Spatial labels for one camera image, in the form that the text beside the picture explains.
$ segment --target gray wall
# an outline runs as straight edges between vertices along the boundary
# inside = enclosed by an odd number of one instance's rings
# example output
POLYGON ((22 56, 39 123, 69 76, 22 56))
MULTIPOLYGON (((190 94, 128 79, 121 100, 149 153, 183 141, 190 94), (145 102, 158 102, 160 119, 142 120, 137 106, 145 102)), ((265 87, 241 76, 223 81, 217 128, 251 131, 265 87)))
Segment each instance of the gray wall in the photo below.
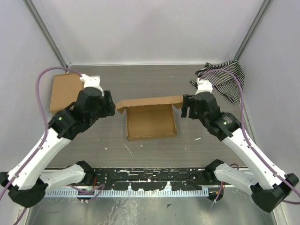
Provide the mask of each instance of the gray wall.
MULTIPOLYGON (((255 139, 286 173, 300 177, 300 1, 274 0, 240 62, 255 139)), ((289 200, 300 201, 295 195, 289 200)), ((299 206, 286 207, 299 224, 299 206)))
POLYGON ((263 0, 33 0, 67 63, 204 64, 235 56, 263 0))
MULTIPOLYGON (((59 63, 23 1, 1 0, 0 33, 0 171, 9 171, 43 133, 34 92, 36 77, 59 63)), ((45 109, 53 75, 45 76, 40 85, 45 109)), ((0 202, 0 224, 12 224, 18 208, 6 194, 0 202)))

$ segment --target striped cloth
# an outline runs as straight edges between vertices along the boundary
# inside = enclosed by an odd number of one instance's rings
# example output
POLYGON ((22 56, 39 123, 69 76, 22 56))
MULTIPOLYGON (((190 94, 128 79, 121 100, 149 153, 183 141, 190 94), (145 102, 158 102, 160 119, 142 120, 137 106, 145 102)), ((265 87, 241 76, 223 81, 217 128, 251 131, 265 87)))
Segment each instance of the striped cloth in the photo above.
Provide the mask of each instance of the striped cloth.
MULTIPOLYGON (((224 69, 232 72, 238 78, 243 89, 245 75, 239 62, 236 60, 229 60, 218 65, 206 63, 203 69, 195 73, 197 77, 209 80, 217 92, 225 95, 232 103, 238 102, 240 99, 239 87, 230 75, 225 72, 217 71, 203 76, 205 73, 213 69, 224 69)), ((197 78, 191 80, 190 82, 197 88, 197 78)))

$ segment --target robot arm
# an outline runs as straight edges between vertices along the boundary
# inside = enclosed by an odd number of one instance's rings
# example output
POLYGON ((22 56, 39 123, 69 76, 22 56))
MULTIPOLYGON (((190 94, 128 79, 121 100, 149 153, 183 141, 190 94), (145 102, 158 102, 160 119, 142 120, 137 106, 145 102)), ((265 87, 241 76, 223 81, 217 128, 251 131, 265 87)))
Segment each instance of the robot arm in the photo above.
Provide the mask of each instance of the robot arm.
MULTIPOLYGON (((89 77, 83 74, 80 80, 84 82, 84 89, 79 92, 76 102, 57 112, 50 120, 48 135, 43 146, 9 187, 8 195, 14 202, 24 207, 37 204, 46 193, 54 188, 78 182, 88 184, 94 178, 93 169, 84 161, 57 172, 41 175, 55 155, 77 134, 86 131, 98 118, 115 114, 115 105, 110 91, 102 90, 99 85, 99 77, 89 77)), ((19 167, 38 147, 39 142, 14 169, 8 173, 0 173, 2 186, 5 186, 13 178, 19 167)))
MULTIPOLYGON (((252 196, 254 202, 264 211, 271 212, 291 192, 258 156, 249 148, 243 136, 240 122, 234 115, 221 112, 215 97, 212 95, 212 86, 209 81, 197 80, 198 90, 195 95, 184 95, 181 117, 198 119, 207 128, 208 132, 216 136, 219 141, 230 147, 248 166, 253 175, 235 170, 221 160, 216 159, 205 170, 209 180, 223 181, 234 185, 252 196)), ((259 149, 247 134, 251 145, 258 151, 263 159, 277 171, 278 175, 285 177, 286 181, 294 186, 299 179, 293 174, 286 174, 279 169, 259 149)))

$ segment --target red wire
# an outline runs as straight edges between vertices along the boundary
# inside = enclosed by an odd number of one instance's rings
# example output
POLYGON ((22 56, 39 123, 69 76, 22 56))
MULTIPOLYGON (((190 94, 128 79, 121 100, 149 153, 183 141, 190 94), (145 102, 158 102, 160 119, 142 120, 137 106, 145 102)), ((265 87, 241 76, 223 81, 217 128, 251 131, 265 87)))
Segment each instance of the red wire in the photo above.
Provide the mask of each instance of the red wire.
POLYGON ((97 184, 97 178, 94 178, 94 186, 93 186, 93 188, 96 186, 96 184, 97 184))

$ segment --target flat cardboard piece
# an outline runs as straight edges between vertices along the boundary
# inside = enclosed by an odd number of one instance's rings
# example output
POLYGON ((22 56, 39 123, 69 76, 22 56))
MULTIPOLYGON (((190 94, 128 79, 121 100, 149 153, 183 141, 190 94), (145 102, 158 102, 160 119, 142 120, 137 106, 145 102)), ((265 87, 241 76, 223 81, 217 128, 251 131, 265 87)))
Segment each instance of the flat cardboard piece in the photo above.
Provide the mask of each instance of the flat cardboard piece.
POLYGON ((77 74, 62 74, 54 76, 50 112, 54 115, 77 100, 78 93, 83 89, 84 83, 77 74))
POLYGON ((127 138, 136 141, 175 137, 173 106, 182 107, 182 96, 123 100, 116 109, 121 114, 126 110, 127 138))

